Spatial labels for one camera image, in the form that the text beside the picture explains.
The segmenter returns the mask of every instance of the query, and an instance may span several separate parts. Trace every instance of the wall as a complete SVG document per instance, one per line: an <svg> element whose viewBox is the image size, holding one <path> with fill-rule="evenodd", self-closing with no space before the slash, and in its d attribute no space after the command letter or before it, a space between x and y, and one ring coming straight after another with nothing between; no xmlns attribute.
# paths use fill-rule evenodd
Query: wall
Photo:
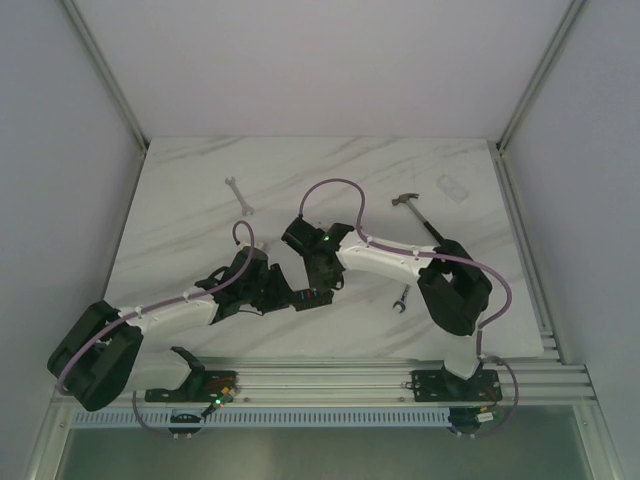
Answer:
<svg viewBox="0 0 640 480"><path fill-rule="evenodd" d="M640 3L591 2L510 152L556 322L640 478Z"/></svg>
<svg viewBox="0 0 640 480"><path fill-rule="evenodd" d="M569 0L77 0L147 136L497 140Z"/></svg>
<svg viewBox="0 0 640 480"><path fill-rule="evenodd" d="M18 479L48 355L99 298L138 157L56 2L4 1L0 58L0 478Z"/></svg>

